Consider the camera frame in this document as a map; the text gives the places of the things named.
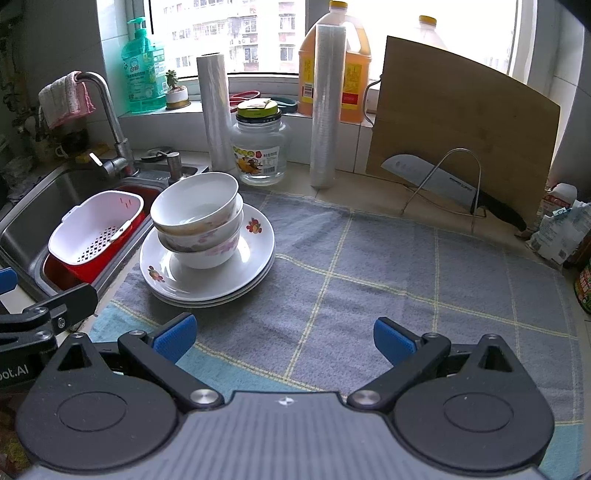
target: bottle label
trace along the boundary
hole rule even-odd
[[[300,102],[313,103],[314,98],[314,59],[303,59],[301,62],[301,78],[303,84],[300,92]],[[357,110],[359,106],[359,92],[361,88],[361,73],[363,65],[359,63],[345,63],[343,79],[343,100],[341,108]]]
[[[129,100],[150,100],[164,95],[164,50],[150,51],[123,61]]]
[[[279,146],[251,150],[233,145],[236,166],[241,172],[249,175],[274,175],[277,173]]]

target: soap dispenser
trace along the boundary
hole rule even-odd
[[[130,20],[135,38],[121,51],[132,113],[152,112],[166,106],[166,63],[163,44],[149,38],[145,17]]]

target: cutting board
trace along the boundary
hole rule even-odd
[[[527,85],[439,48],[388,37],[366,173],[403,181],[381,168],[392,155],[432,164],[468,148],[482,164],[482,190],[530,223],[548,177],[560,107]],[[476,186],[465,153],[442,165]]]

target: faucet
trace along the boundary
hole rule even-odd
[[[127,137],[124,136],[119,119],[115,115],[113,100],[111,99],[109,87],[105,82],[105,79],[98,73],[83,72],[76,76],[76,82],[94,83],[99,89],[100,99],[105,107],[107,121],[109,122],[113,138],[115,139],[115,151],[117,152],[115,158],[111,160],[101,160],[94,155],[94,153],[91,153],[90,157],[99,167],[104,169],[110,178],[114,178],[118,173],[121,173],[124,177],[133,177],[137,175],[139,170],[134,166],[134,153],[131,151],[129,141],[127,140]]]

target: plate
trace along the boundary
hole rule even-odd
[[[183,265],[162,246],[154,227],[139,253],[139,266],[149,287],[167,299],[201,303],[231,295],[257,278],[273,255],[275,233],[260,211],[247,204],[243,208],[236,251],[222,265],[207,270]]]
[[[168,303],[169,305],[172,305],[174,307],[188,308],[188,309],[206,309],[206,308],[209,308],[209,307],[217,307],[217,306],[220,306],[220,305],[224,305],[225,303],[228,303],[230,301],[236,300],[236,299],[242,297],[243,295],[247,294],[248,292],[250,292],[253,288],[255,288],[267,276],[267,274],[271,270],[271,267],[272,267],[274,261],[275,261],[275,255],[273,255],[273,257],[271,257],[271,259],[269,260],[269,263],[267,264],[267,266],[265,267],[265,269],[259,274],[259,276],[257,278],[255,278],[247,286],[242,287],[237,292],[235,292],[235,293],[233,293],[231,295],[228,295],[226,297],[223,297],[221,299],[212,300],[212,301],[204,301],[204,302],[201,302],[201,303],[199,303],[199,302],[196,302],[196,303],[182,303],[182,302],[179,302],[179,301],[174,301],[174,300],[168,299],[166,297],[163,297],[162,295],[158,294],[154,290],[152,290],[152,293],[154,294],[154,296],[157,299],[163,301],[164,303]]]

